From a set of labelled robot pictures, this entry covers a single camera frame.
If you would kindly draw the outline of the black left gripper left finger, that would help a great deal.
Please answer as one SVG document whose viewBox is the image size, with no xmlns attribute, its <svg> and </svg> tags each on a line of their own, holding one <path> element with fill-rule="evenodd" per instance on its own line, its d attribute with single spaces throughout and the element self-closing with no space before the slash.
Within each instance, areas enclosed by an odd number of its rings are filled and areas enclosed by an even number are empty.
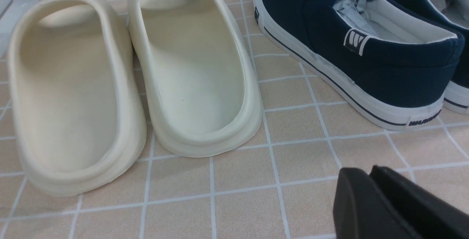
<svg viewBox="0 0 469 239">
<path fill-rule="evenodd" d="M 337 239 L 422 239 L 359 168 L 339 170 L 333 220 Z"/>
</svg>

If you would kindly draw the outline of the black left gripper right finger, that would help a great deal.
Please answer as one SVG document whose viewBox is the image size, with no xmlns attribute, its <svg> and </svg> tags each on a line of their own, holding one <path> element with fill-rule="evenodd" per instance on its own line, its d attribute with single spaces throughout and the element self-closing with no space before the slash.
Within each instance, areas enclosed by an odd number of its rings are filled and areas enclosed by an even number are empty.
<svg viewBox="0 0 469 239">
<path fill-rule="evenodd" d="M 373 166 L 370 177 L 424 239 L 467 239 L 469 216 L 398 172 Z"/>
</svg>

